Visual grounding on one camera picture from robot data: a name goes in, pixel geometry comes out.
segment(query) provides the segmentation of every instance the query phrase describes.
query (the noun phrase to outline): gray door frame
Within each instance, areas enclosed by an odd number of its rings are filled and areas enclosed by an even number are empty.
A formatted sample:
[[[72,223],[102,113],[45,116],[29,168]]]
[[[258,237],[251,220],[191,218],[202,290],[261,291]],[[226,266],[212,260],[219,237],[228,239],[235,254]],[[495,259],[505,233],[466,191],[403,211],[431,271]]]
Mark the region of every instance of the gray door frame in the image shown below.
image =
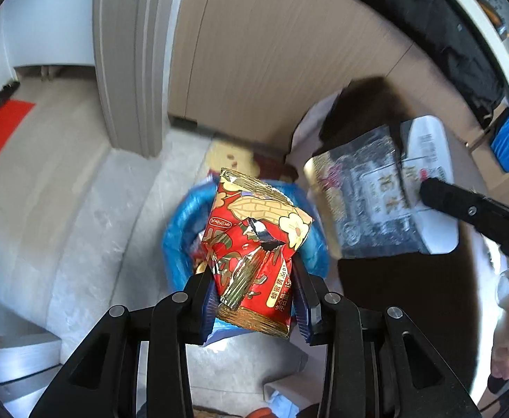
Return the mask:
[[[166,55],[171,54],[171,46],[168,49],[166,44],[172,44],[170,20],[176,23],[176,17],[170,15],[179,3],[94,0],[96,74],[114,148],[144,157],[161,150],[168,126],[163,84],[164,74],[169,74]]]

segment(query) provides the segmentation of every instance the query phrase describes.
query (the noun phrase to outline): tiled floor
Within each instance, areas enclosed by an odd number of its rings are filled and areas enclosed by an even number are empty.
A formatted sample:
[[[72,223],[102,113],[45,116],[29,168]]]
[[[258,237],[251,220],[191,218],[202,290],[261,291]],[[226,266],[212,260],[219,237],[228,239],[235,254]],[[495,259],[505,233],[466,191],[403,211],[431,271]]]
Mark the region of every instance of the tiled floor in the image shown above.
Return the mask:
[[[138,408],[146,400],[148,344],[138,367]],[[187,346],[192,402],[198,408],[245,416],[266,407],[263,386],[300,371],[306,355],[288,341],[249,333],[212,343]]]
[[[161,165],[123,257],[111,305],[128,309],[155,305],[170,291],[167,287],[161,238],[169,218],[188,190],[195,184],[211,139],[171,129],[164,140]]]
[[[46,329],[72,354],[109,308],[134,222],[160,168],[112,150],[97,172],[61,254]]]
[[[45,326],[59,255],[110,149],[93,70],[27,77],[36,103],[0,153],[0,303]]]

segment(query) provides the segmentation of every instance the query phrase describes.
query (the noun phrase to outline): food package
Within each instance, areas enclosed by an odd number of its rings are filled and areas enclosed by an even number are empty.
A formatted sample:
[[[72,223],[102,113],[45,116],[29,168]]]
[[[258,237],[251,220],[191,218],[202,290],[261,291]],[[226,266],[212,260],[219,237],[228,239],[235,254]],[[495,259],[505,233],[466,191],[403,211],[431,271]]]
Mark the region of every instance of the food package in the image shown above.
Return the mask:
[[[431,115],[402,122],[398,138],[383,125],[305,164],[334,258],[456,248],[457,220],[426,207],[419,193],[429,177],[454,181],[442,122]]]
[[[311,223],[312,218],[280,191],[223,168],[202,238],[220,297],[217,317],[286,338],[291,257]]]

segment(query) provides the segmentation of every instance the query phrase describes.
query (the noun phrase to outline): blue garbage bag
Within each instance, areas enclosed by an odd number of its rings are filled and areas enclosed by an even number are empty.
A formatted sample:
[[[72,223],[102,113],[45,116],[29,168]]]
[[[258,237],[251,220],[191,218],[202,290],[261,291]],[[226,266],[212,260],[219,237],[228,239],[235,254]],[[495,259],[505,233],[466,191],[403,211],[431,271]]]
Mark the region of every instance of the blue garbage bag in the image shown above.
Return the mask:
[[[316,210],[298,185],[275,180],[266,182],[277,188],[295,206],[300,207],[314,218]],[[161,245],[167,280],[173,292],[183,290],[188,278],[193,274],[192,259],[188,254],[189,248],[197,238],[198,233],[206,227],[218,183],[219,177],[212,176],[193,187],[177,207],[169,224],[167,224]],[[299,254],[309,273],[323,278],[328,274],[329,255],[326,238],[316,219],[311,225],[306,240],[299,248]],[[214,330],[208,337],[206,344],[248,332],[248,330],[236,325],[216,319]]]
[[[299,407],[283,396],[279,391],[275,391],[268,401],[270,410],[278,418],[295,418],[299,413]]]

